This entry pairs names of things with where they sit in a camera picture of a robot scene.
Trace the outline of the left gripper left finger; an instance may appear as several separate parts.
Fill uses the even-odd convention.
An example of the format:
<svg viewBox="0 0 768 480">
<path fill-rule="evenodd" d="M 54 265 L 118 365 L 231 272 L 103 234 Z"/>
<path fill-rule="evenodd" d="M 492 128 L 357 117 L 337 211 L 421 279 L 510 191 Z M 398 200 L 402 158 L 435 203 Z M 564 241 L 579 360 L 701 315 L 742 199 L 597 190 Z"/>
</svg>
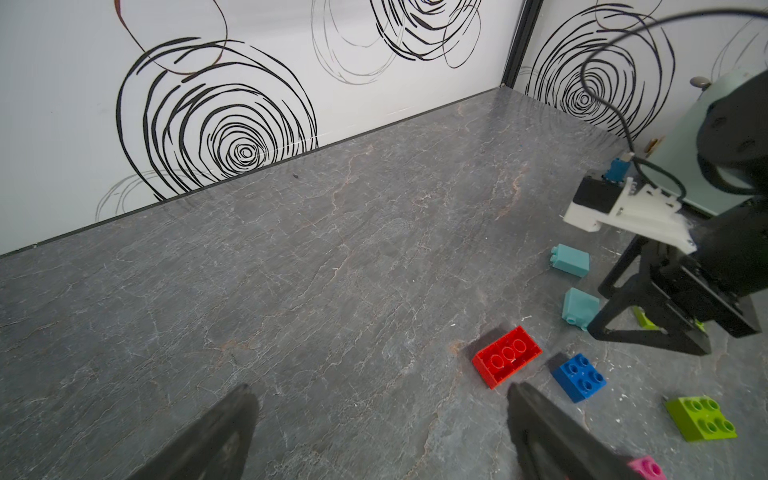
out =
<svg viewBox="0 0 768 480">
<path fill-rule="evenodd" d="M 256 395 L 240 384 L 130 477 L 240 479 L 258 415 Z"/>
</svg>

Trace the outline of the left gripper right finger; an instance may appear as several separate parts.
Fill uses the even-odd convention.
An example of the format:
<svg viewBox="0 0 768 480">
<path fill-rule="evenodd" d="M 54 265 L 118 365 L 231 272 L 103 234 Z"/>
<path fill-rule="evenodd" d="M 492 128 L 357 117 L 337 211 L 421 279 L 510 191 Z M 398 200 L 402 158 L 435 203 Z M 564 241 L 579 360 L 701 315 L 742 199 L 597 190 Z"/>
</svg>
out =
<svg viewBox="0 0 768 480">
<path fill-rule="evenodd" d="M 531 384 L 511 384 L 507 399 L 507 425 L 524 479 L 640 477 Z"/>
</svg>

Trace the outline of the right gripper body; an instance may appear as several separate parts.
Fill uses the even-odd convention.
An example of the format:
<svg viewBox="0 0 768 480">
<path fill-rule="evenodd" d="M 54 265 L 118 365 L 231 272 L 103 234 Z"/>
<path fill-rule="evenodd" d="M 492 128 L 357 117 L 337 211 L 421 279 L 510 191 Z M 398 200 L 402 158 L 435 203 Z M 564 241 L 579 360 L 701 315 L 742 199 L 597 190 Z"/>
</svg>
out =
<svg viewBox="0 0 768 480">
<path fill-rule="evenodd" d="M 750 293 L 730 288 L 689 256 L 659 260 L 651 277 L 687 317 L 715 322 L 736 338 L 762 332 Z"/>
</svg>

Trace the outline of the teal lego brick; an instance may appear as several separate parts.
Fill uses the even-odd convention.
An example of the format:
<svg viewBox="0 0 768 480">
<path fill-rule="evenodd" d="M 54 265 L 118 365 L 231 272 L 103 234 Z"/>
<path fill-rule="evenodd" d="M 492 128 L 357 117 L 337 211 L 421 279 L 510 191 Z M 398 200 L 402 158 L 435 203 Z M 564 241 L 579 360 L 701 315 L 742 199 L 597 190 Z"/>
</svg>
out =
<svg viewBox="0 0 768 480">
<path fill-rule="evenodd" d="M 582 250 L 558 244 L 551 249 L 550 264 L 557 270 L 584 278 L 590 271 L 590 255 Z"/>
<path fill-rule="evenodd" d="M 576 288 L 570 288 L 564 297 L 561 318 L 569 325 L 586 331 L 600 310 L 600 300 Z"/>
</svg>

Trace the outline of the blue square lego brick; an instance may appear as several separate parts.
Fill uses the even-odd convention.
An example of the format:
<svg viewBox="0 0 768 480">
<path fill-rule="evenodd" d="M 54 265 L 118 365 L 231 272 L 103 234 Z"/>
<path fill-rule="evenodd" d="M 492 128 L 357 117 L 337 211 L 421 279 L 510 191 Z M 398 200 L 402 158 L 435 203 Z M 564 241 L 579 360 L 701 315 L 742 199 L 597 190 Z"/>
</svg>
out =
<svg viewBox="0 0 768 480">
<path fill-rule="evenodd" d="M 587 400 L 607 384 L 605 377 L 583 354 L 574 355 L 555 368 L 552 375 L 573 403 Z"/>
</svg>

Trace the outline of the red long lego brick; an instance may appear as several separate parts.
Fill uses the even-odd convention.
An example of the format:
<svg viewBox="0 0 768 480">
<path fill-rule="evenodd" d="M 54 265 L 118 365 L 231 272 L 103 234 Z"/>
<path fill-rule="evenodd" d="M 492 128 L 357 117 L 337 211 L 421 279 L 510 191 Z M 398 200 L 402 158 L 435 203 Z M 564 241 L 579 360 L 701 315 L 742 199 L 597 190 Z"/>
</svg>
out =
<svg viewBox="0 0 768 480">
<path fill-rule="evenodd" d="M 485 385 L 495 389 L 541 354 L 541 347 L 517 326 L 476 353 L 472 364 Z"/>
</svg>

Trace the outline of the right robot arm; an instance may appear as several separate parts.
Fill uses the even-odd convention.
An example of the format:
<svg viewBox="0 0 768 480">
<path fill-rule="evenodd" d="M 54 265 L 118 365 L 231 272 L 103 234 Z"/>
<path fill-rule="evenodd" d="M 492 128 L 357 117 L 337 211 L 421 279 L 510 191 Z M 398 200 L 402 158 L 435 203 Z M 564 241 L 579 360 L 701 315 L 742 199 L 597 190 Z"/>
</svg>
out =
<svg viewBox="0 0 768 480">
<path fill-rule="evenodd" d="M 671 202 L 625 209 L 672 230 L 636 233 L 599 286 L 607 303 L 587 328 L 593 338 L 703 356 L 705 322 L 736 338 L 760 333 L 749 297 L 767 287 L 766 73 L 707 108 L 695 151 L 704 179 L 744 201 L 697 226 Z"/>
</svg>

